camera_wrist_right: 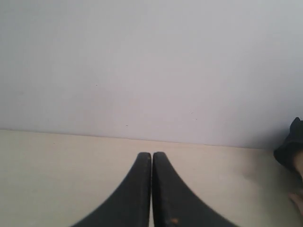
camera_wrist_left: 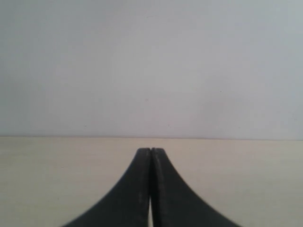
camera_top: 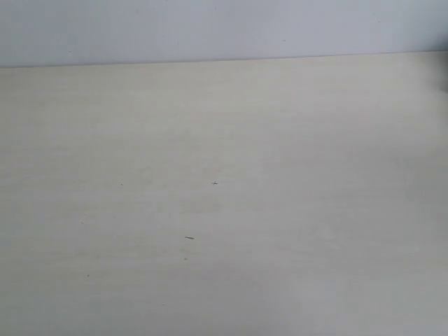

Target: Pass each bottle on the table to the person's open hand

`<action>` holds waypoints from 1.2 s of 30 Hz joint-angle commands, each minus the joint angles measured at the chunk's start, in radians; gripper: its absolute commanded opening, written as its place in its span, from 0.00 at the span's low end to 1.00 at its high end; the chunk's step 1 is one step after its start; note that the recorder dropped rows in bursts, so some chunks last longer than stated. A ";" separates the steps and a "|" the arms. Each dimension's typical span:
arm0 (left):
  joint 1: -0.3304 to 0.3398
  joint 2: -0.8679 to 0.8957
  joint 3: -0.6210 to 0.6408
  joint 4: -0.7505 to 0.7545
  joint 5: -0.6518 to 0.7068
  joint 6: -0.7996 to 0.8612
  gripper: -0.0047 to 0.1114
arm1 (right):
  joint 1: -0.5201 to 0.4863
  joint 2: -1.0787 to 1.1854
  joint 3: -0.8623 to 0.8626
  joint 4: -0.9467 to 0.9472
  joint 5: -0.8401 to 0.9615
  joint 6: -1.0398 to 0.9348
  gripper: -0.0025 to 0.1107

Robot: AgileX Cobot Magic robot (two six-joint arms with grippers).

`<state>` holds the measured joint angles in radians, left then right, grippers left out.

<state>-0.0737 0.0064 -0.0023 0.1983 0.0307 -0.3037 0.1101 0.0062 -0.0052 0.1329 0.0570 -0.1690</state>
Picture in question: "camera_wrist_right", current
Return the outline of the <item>forearm in black sleeve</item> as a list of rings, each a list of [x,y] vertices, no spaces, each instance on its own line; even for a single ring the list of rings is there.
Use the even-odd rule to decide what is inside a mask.
[[[299,175],[294,166],[294,157],[303,149],[303,121],[296,117],[290,125],[289,134],[283,143],[274,150],[276,161],[289,171]]]

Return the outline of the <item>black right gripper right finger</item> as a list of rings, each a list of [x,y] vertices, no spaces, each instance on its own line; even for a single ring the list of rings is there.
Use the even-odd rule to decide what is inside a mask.
[[[152,160],[152,212],[156,227],[234,227],[202,202],[180,178],[164,152]]]

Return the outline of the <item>person's open bare hand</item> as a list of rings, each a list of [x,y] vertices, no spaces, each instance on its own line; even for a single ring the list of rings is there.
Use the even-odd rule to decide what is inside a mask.
[[[293,165],[300,175],[303,177],[303,152],[297,153],[293,158]],[[299,192],[289,194],[290,200],[297,206],[300,214],[303,214],[303,190]]]

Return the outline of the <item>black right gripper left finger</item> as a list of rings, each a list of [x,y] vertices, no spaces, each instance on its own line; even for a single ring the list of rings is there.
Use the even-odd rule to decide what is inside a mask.
[[[151,154],[141,152],[115,191],[75,227],[147,227],[150,220]]]

